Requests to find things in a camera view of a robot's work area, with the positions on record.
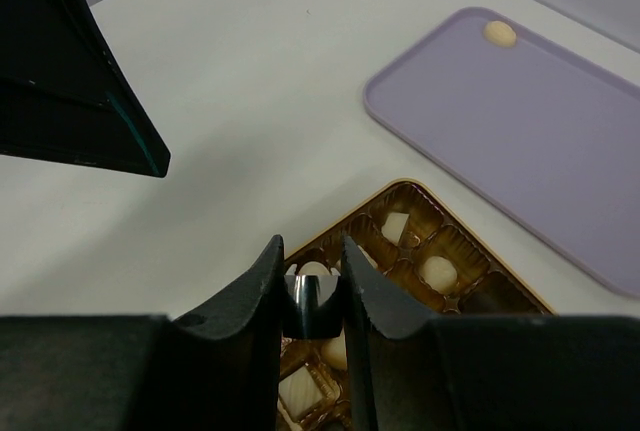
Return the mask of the dark chocolate piece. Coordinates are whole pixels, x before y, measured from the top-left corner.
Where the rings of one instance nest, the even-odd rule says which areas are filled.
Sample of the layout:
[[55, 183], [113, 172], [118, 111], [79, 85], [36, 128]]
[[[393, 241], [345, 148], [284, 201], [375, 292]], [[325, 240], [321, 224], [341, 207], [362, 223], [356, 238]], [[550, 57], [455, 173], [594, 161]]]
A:
[[463, 314], [535, 312], [536, 307], [506, 276], [488, 274], [459, 304]]

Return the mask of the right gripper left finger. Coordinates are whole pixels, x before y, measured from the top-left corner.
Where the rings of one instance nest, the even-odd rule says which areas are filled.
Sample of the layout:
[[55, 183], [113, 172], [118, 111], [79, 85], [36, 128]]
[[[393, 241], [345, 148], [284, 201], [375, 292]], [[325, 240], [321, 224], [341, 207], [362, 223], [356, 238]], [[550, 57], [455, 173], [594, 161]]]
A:
[[144, 386], [147, 430], [272, 430], [281, 347], [284, 242], [164, 325]]

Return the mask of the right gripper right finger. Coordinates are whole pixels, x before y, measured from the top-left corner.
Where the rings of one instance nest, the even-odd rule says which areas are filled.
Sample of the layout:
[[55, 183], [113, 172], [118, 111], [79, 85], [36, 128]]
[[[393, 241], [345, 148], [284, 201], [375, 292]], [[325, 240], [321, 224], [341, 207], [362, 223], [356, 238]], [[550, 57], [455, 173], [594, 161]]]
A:
[[342, 240], [351, 416], [357, 430], [448, 430], [450, 405], [435, 338], [437, 314]]

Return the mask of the white chocolate piece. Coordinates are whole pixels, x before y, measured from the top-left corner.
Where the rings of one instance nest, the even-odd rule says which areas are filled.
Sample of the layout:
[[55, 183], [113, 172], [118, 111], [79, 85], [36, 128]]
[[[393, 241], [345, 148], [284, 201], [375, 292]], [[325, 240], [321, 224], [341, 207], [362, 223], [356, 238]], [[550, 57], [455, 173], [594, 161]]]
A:
[[501, 48], [513, 48], [518, 40], [515, 30], [499, 20], [488, 22], [483, 28], [483, 36], [488, 42]]
[[341, 332], [338, 337], [325, 342], [320, 349], [323, 361], [331, 368], [338, 371], [348, 369], [345, 334]]
[[389, 242], [398, 245], [408, 224], [409, 217], [409, 213], [390, 212], [381, 227], [382, 235]]
[[448, 259], [431, 256], [421, 266], [419, 274], [422, 280], [433, 290], [446, 295], [457, 285], [458, 273]]
[[279, 383], [279, 397], [293, 421], [303, 419], [324, 399], [320, 387], [305, 366]]
[[298, 276], [330, 276], [331, 271], [321, 262], [309, 261], [297, 271]]
[[369, 262], [369, 264], [373, 267], [373, 269], [375, 269], [376, 271], [379, 271], [379, 265], [378, 262], [362, 247], [358, 246], [361, 254], [366, 258], [366, 260]]

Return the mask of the purple plastic tray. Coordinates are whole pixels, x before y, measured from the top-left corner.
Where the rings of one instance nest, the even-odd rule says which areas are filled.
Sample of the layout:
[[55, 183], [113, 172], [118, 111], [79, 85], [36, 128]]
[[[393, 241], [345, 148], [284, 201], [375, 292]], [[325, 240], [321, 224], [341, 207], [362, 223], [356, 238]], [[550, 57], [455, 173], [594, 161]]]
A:
[[461, 9], [365, 85], [367, 112], [612, 291], [639, 293], [639, 88]]

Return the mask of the gold chocolate box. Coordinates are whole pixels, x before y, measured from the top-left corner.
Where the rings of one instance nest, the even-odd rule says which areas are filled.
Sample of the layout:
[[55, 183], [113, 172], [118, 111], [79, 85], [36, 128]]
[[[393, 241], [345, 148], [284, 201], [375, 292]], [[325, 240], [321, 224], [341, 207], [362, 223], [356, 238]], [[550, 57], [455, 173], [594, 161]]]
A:
[[[390, 212], [409, 213], [409, 221], [398, 245], [389, 242], [381, 227]], [[287, 274], [297, 274], [309, 261], [324, 264], [332, 275], [341, 271], [343, 235], [349, 235], [379, 265], [379, 272], [413, 298], [444, 314], [463, 314], [460, 301], [488, 274], [506, 276], [536, 307], [527, 314], [548, 314], [550, 307], [541, 301], [501, 260], [450, 212], [424, 185], [400, 180], [390, 183], [355, 210], [337, 221], [285, 260]], [[446, 295], [427, 285], [419, 271], [431, 256], [441, 256], [455, 266], [456, 287]], [[300, 421], [293, 421], [278, 396], [278, 430], [350, 430], [351, 399], [348, 371], [327, 365], [320, 353], [328, 340], [281, 341], [279, 383], [302, 366], [310, 371], [324, 399]]]

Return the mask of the white tongs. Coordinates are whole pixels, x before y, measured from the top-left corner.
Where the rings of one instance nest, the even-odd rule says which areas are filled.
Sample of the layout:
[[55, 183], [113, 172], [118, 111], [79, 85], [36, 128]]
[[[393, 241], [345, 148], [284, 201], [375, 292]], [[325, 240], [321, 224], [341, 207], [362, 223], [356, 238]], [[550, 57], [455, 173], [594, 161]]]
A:
[[343, 327], [341, 278], [285, 275], [282, 332], [298, 340], [338, 337]]

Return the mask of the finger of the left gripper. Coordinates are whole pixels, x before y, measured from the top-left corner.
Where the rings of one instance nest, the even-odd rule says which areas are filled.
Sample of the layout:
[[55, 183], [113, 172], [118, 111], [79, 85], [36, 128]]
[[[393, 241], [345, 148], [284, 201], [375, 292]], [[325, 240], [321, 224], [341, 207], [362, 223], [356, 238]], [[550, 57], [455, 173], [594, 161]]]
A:
[[170, 151], [86, 0], [1, 0], [1, 152], [167, 174]]

